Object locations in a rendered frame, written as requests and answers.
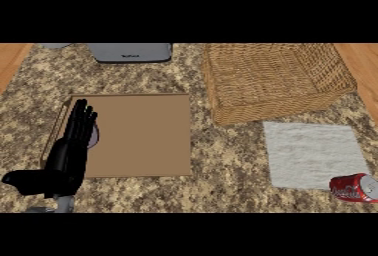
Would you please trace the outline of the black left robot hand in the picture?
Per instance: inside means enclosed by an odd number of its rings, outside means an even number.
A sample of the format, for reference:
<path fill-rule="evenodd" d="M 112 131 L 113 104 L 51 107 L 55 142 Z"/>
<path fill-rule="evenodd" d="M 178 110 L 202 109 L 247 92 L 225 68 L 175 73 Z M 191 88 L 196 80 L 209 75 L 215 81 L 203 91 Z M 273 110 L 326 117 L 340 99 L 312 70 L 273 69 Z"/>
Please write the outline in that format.
<path fill-rule="evenodd" d="M 1 182 L 23 195 L 42 194 L 45 198 L 72 196 L 82 184 L 88 142 L 97 113 L 78 99 L 70 110 L 63 136 L 55 140 L 45 165 L 38 170 L 8 171 Z"/>

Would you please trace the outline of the wicker basket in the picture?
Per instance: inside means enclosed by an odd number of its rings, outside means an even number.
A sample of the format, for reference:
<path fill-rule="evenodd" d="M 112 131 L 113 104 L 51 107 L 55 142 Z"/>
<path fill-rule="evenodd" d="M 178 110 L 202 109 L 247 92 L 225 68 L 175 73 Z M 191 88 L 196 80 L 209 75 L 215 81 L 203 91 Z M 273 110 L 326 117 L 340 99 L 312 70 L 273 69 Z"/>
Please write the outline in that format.
<path fill-rule="evenodd" d="M 357 87 L 330 43 L 208 43 L 202 72 L 218 125 L 323 110 Z"/>

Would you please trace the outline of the white placemat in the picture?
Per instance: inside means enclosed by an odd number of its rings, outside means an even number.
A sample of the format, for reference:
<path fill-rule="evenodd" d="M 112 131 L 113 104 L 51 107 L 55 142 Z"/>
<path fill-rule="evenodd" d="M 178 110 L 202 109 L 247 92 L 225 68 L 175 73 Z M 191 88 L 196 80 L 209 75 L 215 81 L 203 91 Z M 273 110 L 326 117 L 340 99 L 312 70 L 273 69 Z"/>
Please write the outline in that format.
<path fill-rule="evenodd" d="M 271 185 L 329 189 L 333 177 L 369 173 L 349 126 L 264 122 Z"/>

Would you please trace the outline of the red soda can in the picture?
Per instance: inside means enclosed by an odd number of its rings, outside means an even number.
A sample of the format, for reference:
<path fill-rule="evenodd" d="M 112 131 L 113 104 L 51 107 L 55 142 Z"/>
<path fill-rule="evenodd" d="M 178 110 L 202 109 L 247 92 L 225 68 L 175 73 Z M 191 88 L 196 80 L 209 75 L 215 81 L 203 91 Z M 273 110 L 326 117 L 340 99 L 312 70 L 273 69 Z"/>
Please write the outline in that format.
<path fill-rule="evenodd" d="M 333 177 L 330 194 L 342 201 L 378 203 L 378 180 L 366 173 Z"/>

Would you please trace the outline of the pale purple round object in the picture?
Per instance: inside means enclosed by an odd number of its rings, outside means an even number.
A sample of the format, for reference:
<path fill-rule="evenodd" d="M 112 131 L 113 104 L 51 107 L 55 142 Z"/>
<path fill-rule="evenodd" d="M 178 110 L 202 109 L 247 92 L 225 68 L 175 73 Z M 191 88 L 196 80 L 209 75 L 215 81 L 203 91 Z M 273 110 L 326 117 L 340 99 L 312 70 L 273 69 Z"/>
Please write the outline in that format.
<path fill-rule="evenodd" d="M 91 136 L 89 136 L 89 140 L 88 140 L 88 144 L 87 144 L 87 149 L 94 147 L 97 142 L 98 142 L 98 128 L 97 128 L 97 124 L 94 123 L 92 124 Z"/>

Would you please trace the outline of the brown cutting board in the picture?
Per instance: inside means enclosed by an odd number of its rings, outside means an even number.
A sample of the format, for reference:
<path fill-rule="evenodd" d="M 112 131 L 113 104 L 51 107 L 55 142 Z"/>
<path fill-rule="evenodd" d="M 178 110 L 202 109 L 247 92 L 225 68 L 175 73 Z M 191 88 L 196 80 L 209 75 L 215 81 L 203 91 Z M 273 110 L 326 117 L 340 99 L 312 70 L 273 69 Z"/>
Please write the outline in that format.
<path fill-rule="evenodd" d="M 84 98 L 97 113 L 85 176 L 188 176 L 188 96 L 98 94 Z"/>

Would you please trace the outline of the grey appliance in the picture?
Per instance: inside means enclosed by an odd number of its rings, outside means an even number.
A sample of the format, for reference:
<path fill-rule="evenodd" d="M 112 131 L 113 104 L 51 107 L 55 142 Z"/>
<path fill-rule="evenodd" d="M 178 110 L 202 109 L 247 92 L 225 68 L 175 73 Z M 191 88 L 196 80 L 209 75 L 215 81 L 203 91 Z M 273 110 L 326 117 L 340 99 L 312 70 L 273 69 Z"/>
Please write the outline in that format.
<path fill-rule="evenodd" d="M 171 43 L 88 43 L 100 63 L 163 62 L 171 59 Z"/>

